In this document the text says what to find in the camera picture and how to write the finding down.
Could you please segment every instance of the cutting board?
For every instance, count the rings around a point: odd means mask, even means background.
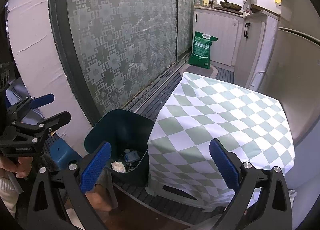
[[[260,7],[260,6],[258,6],[258,5],[251,4],[251,11],[252,11],[252,13],[259,12],[260,10],[265,10],[265,11],[270,12],[271,14],[273,14],[273,15],[275,15],[275,16],[277,16],[277,17],[280,18],[280,14],[277,14],[277,13],[271,11],[271,10],[268,10],[268,9],[266,9],[266,8],[263,8],[263,7]]]
[[[226,9],[226,8],[222,8],[222,7],[213,7],[214,9],[216,10],[223,10],[223,11],[227,11],[227,12],[231,12],[231,13],[234,13],[234,14],[238,14],[238,15],[242,15],[242,12],[240,11],[236,11],[236,10],[230,10],[230,9]]]

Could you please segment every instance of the dark green trash bin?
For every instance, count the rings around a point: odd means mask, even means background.
[[[122,181],[145,186],[148,181],[149,156],[148,139],[154,121],[133,112],[116,109],[108,112],[89,132],[84,140],[84,147],[93,153],[102,141],[111,144],[111,158],[106,167]],[[137,167],[129,172],[116,172],[111,163],[121,161],[125,149],[136,150],[141,158]]]

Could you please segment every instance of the refrigerator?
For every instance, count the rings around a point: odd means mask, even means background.
[[[320,115],[320,17],[310,0],[282,0],[274,51],[258,92],[278,99],[294,144]]]

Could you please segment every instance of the blue package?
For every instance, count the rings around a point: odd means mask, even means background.
[[[131,151],[131,152],[126,153],[124,155],[124,159],[126,162],[135,162],[135,161],[139,161],[140,157],[139,157],[137,151]]]

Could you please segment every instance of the label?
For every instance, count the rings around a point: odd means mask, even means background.
[[[203,5],[209,5],[209,0],[203,0]]]

